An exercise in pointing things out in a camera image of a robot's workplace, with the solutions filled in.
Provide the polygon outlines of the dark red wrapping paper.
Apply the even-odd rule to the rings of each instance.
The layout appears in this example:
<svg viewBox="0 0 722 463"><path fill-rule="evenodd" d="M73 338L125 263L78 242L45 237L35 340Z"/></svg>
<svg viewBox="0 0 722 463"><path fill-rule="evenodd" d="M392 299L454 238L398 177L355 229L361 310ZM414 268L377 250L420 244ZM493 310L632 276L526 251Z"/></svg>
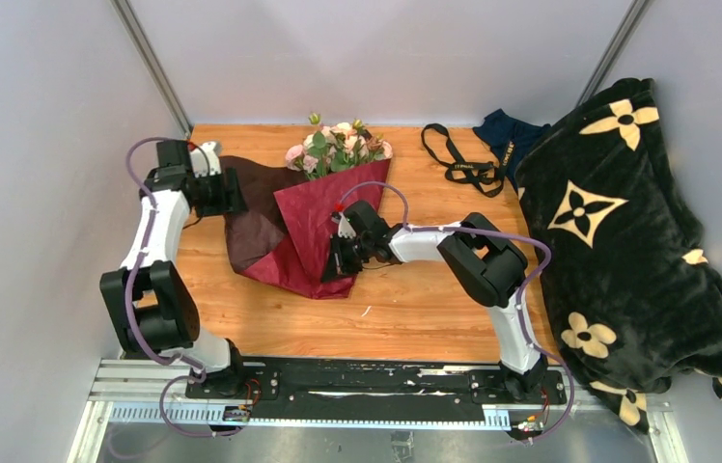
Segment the dark red wrapping paper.
<svg viewBox="0 0 722 463"><path fill-rule="evenodd" d="M332 214L355 201L378 209L381 186L350 189L365 181L387 180L391 161L374 161L309 180L287 168L267 167L237 156L220 158L233 168L246 202L242 212L227 213L225 245L233 271L259 283L310 299L347 298L353 277L324 283L330 236L338 225Z"/></svg>

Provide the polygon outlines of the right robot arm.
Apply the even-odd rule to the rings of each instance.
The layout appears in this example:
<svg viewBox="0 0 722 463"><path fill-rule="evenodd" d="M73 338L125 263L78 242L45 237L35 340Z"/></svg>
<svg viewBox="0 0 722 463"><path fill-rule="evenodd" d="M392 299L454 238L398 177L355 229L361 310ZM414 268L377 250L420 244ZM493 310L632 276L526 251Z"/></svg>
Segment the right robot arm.
<svg viewBox="0 0 722 463"><path fill-rule="evenodd" d="M477 380L474 391L483 395L492 390L520 403L543 393L548 361L528 314L528 260L483 214L473 212L446 226L390 226L359 200L333 216L338 230L330 237L323 282L355 276L373 259L446 263L464 292L486 308L500 346L496 378Z"/></svg>

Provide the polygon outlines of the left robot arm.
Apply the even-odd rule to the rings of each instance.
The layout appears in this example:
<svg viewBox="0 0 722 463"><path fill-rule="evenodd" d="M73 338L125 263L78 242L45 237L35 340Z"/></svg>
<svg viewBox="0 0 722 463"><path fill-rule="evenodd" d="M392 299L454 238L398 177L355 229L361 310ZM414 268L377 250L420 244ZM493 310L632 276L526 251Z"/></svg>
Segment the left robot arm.
<svg viewBox="0 0 722 463"><path fill-rule="evenodd" d="M236 171L220 163L222 146L152 137L157 164L144 177L127 173L138 187L141 215L133 243L120 267L105 272L99 289L124 353L145 356L163 366L182 362L191 380L225 398L248 386L241 355L231 340L201 325L189 289L176 265L181 235L190 216L199 219L246 208Z"/></svg>

